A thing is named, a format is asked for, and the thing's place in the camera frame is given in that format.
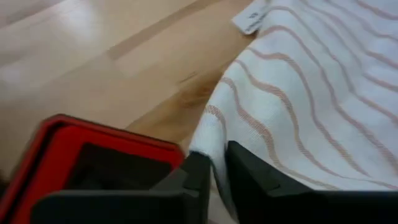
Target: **striped towel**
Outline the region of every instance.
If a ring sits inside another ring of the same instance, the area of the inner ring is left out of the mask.
[[[230,140],[313,189],[397,190],[397,52],[398,1],[268,1],[190,145],[230,212]]]

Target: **pink stripe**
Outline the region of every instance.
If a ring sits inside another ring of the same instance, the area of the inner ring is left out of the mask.
[[[218,109],[216,106],[213,105],[208,105],[206,106],[204,113],[209,113],[214,116],[220,121],[221,126],[223,127],[223,134],[224,134],[224,143],[226,143],[226,137],[227,137],[227,132],[226,132],[226,121],[223,113],[221,112],[220,109]]]
[[[378,112],[384,114],[385,116],[387,116],[388,118],[391,119],[391,121],[398,126],[398,116],[396,116],[395,114],[391,113],[390,111],[384,109],[383,107],[381,107],[380,105],[378,105],[377,103],[367,99],[366,97],[363,97],[361,95],[359,95],[356,90],[355,87],[349,77],[349,75],[347,74],[347,70],[346,67],[337,59],[337,56],[332,54],[332,52],[330,52],[330,49],[325,45],[325,43],[323,43],[320,38],[316,35],[316,33],[314,33],[314,31],[312,31],[312,29],[302,20],[302,18],[299,17],[299,15],[297,15],[293,10],[289,9],[288,7],[283,7],[283,6],[275,6],[275,7],[271,7],[271,9],[269,10],[268,13],[275,11],[275,10],[281,10],[281,11],[287,11],[289,13],[291,13],[291,15],[293,15],[300,23],[301,25],[303,25],[310,33],[310,35],[312,36],[312,38],[315,39],[315,41],[317,41],[320,45],[322,45],[322,47],[326,50],[327,54],[335,61],[337,62],[337,64],[340,66],[341,70],[343,71],[343,77],[345,79],[346,84],[348,85],[348,90],[359,100],[362,101],[364,104],[372,107],[373,109],[377,110]]]
[[[257,56],[261,57],[264,60],[283,60],[286,63],[288,63],[291,67],[294,67],[295,65],[292,65],[293,63],[295,63],[291,58],[289,58],[289,56],[285,55],[285,54],[281,54],[281,53],[274,53],[274,54],[262,54],[260,52],[258,52],[255,49],[252,49],[250,47],[248,47],[248,50],[252,51],[254,54],[256,54]],[[287,95],[278,87],[276,86],[272,86],[270,84],[266,84],[266,83],[261,83],[259,81],[257,81],[249,72],[248,67],[240,60],[235,60],[236,63],[238,63],[243,70],[245,71],[246,75],[249,77],[250,82],[252,83],[252,85],[254,85],[256,88],[268,92],[268,93],[272,93],[275,96],[278,96],[280,98],[280,100],[284,103],[286,110],[289,112],[290,115],[290,119],[293,122],[293,127],[294,127],[294,138],[295,141],[297,143],[298,149],[300,150],[300,152],[309,160],[311,161],[314,165],[316,165],[317,167],[319,167],[321,170],[334,175],[336,177],[342,177],[342,178],[346,178],[343,177],[342,175],[339,175],[333,171],[331,171],[330,169],[328,169],[327,167],[325,167],[323,164],[321,164],[319,161],[317,161],[314,156],[312,155],[312,153],[310,151],[308,151],[305,147],[303,142],[300,139],[300,128],[299,128],[299,122],[297,119],[296,114],[294,113],[293,110],[293,104],[290,102],[289,98],[287,97]],[[306,91],[307,91],[307,96],[310,99],[310,107],[311,107],[311,117],[313,122],[315,123],[315,125],[317,126],[317,128],[320,130],[320,132],[324,135],[324,137],[328,140],[328,142],[340,153],[340,155],[342,156],[342,158],[356,171],[366,175],[369,177],[369,174],[363,170],[353,159],[353,157],[341,146],[340,143],[338,143],[336,140],[334,140],[332,138],[332,136],[330,135],[330,133],[326,130],[326,128],[321,124],[321,122],[319,122],[316,114],[315,114],[315,104],[313,101],[313,96],[312,93],[310,91],[308,87],[308,83],[305,79],[305,77],[300,74],[300,78],[304,84],[304,86],[306,87]]]
[[[321,22],[330,32],[332,32],[337,39],[339,40],[339,42],[344,45],[344,47],[350,52],[350,54],[354,57],[356,63],[361,67],[361,69],[363,70],[363,64],[362,61],[360,61],[360,59],[358,58],[358,56],[347,46],[346,42],[343,40],[343,38],[337,33],[337,31],[334,30],[334,28],[332,28],[327,22],[325,22],[320,16],[317,16],[316,14],[305,10],[307,13],[311,14],[313,17],[317,18],[317,21]],[[385,81],[379,80],[377,78],[374,78],[372,75],[368,74],[368,73],[362,73],[362,76],[366,79],[368,79],[370,82],[373,82],[383,88],[387,88],[388,90],[394,91],[396,93],[398,93],[398,86],[397,85],[393,85],[390,83],[387,83]]]
[[[388,12],[384,12],[381,9],[371,6],[365,2],[362,2],[360,0],[356,0],[356,2],[363,8],[365,9],[369,9],[370,11],[372,11],[373,13],[375,13],[376,15],[380,16],[383,19],[389,19],[389,20],[398,20],[398,16],[397,15],[393,15],[390,14]]]
[[[225,83],[227,84],[234,93],[234,100],[235,100],[235,105],[236,105],[236,110],[238,112],[238,115],[248,124],[250,125],[250,127],[252,127],[252,129],[256,130],[261,137],[263,138],[264,142],[267,145],[267,149],[269,152],[269,157],[271,158],[271,160],[273,161],[274,165],[281,170],[282,172],[285,172],[287,174],[290,174],[296,178],[302,179],[302,180],[306,180],[309,183],[324,187],[328,190],[339,190],[338,187],[335,187],[333,185],[330,184],[326,184],[323,182],[320,182],[318,180],[314,180],[312,178],[307,177],[306,175],[300,174],[299,172],[289,169],[288,167],[286,167],[285,165],[283,165],[281,163],[281,161],[278,158],[278,155],[276,153],[275,147],[274,147],[274,139],[272,138],[271,133],[269,132],[269,130],[267,129],[267,127],[265,125],[263,125],[260,121],[256,120],[255,118],[253,118],[246,110],[243,109],[243,107],[240,104],[239,101],[239,96],[238,96],[238,90],[236,89],[236,86],[234,84],[234,82],[232,81],[232,79],[230,78],[222,78],[220,80],[220,83]]]
[[[329,79],[326,76],[324,68],[321,66],[320,62],[315,58],[315,56],[311,53],[311,51],[307,48],[307,46],[305,46],[303,41],[300,39],[300,37],[295,32],[293,32],[292,30],[290,30],[284,26],[272,26],[272,27],[268,28],[267,30],[265,30],[264,32],[262,32],[261,34],[259,34],[259,39],[275,32],[275,31],[280,31],[280,30],[289,33],[300,44],[300,46],[303,48],[305,53],[311,58],[311,60],[318,66],[318,68],[320,69],[321,78],[325,82],[325,84],[330,92],[331,101],[332,101],[332,104],[333,104],[333,107],[335,108],[335,110],[337,110],[337,112],[346,121],[351,123],[359,132],[361,132],[363,134],[364,137],[366,137],[368,139],[369,142],[371,142],[379,150],[379,152],[386,158],[388,163],[390,163],[390,165],[392,166],[392,168],[395,170],[396,174],[398,175],[398,162],[397,162],[396,157],[385,145],[383,145],[383,143],[381,143],[373,135],[373,133],[370,130],[366,129],[363,124],[356,121],[349,114],[347,114],[347,112],[338,104],[338,100],[335,95],[335,90],[332,87],[332,85],[330,84]]]
[[[361,43],[361,41],[351,32],[351,30],[343,23],[343,21],[341,21],[341,19],[339,19],[337,16],[330,14],[326,11],[323,11],[321,9],[317,9],[311,5],[308,4],[308,2],[306,2],[305,0],[302,0],[302,2],[307,5],[310,9],[313,9],[314,11],[317,11],[321,14],[324,14],[325,16],[329,17],[334,23],[339,24],[342,28],[344,28],[347,33],[351,36],[352,39],[354,39],[354,41],[359,45],[359,47],[361,48],[361,50],[363,52],[365,52],[366,55],[375,58],[381,62],[384,62],[394,68],[398,68],[398,63],[395,63],[395,61],[385,57],[382,54],[376,53],[376,52],[372,52],[369,51],[368,49],[365,49],[365,46]]]
[[[340,6],[339,4],[335,3],[335,2],[331,2],[330,0],[326,0],[329,4],[331,4],[332,6],[334,6],[335,8],[341,10],[343,13],[345,13],[347,16],[351,17],[354,20],[357,20],[361,26],[363,27],[364,30],[368,31],[369,33],[375,35],[376,37],[379,38],[386,38],[386,39],[390,39],[392,41],[398,42],[398,38],[389,35],[389,34],[380,34],[378,33],[376,30],[374,30],[372,28],[372,26],[366,22],[364,19],[360,18],[359,16],[357,16],[355,13],[349,11],[347,8],[344,8],[342,6]]]

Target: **light wood flooring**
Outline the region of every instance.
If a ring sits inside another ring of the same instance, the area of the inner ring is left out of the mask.
[[[0,0],[0,169],[65,113],[186,149],[251,0]]]

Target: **towel label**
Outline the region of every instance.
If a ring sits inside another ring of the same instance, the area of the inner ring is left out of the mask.
[[[252,34],[261,27],[266,16],[266,0],[254,0],[248,7],[232,18],[232,22],[244,34]]]

